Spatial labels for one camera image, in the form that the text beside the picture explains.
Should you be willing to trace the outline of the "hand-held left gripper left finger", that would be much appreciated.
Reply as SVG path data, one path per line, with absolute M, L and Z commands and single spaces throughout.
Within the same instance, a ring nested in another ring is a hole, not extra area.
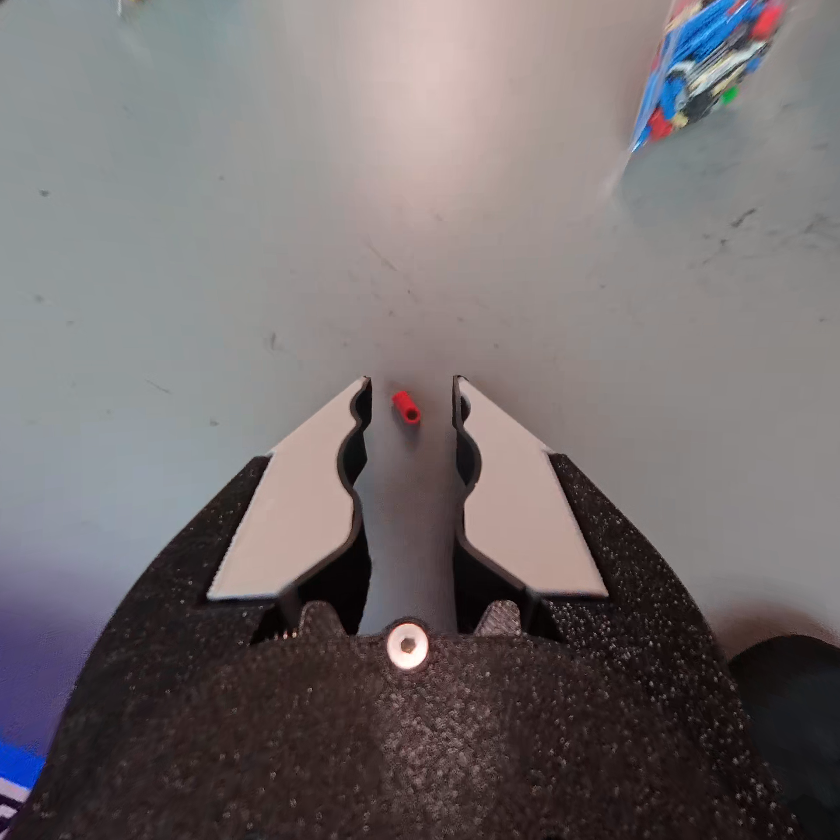
M 354 484 L 367 461 L 371 403 L 362 376 L 269 451 L 208 602 L 270 602 L 282 629 L 309 603 L 326 602 L 346 634 L 359 632 L 372 562 Z

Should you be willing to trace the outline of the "grey desk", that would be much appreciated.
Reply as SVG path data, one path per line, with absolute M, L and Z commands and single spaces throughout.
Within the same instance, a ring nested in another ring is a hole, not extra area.
M 362 632 L 455 628 L 464 375 L 726 656 L 838 643 L 838 2 L 630 154 L 668 10 L 2 2 L 2 740 L 48 750 L 147 564 L 363 375 Z

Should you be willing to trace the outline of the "blue printed box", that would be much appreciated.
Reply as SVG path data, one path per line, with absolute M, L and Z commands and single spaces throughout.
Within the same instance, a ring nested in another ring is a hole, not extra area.
M 5 838 L 45 765 L 45 758 L 1 740 L 1 838 Z

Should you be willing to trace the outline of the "clear bag of toy bricks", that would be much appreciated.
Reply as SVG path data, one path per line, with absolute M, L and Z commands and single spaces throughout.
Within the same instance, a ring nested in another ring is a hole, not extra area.
M 633 126 L 631 154 L 735 99 L 764 62 L 786 17 L 783 1 L 678 1 L 668 17 Z

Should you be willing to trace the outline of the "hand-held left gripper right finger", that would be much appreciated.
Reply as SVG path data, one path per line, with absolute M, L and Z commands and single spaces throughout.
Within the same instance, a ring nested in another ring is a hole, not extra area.
M 456 626 L 477 634 L 494 602 L 521 630 L 557 635 L 551 607 L 609 603 L 609 591 L 555 467 L 556 453 L 457 374 L 452 385 Z

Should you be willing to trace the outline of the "black rounded object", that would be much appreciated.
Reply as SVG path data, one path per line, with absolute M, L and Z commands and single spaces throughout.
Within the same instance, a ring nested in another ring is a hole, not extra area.
M 752 740 L 807 838 L 839 838 L 839 649 L 764 640 L 728 663 Z

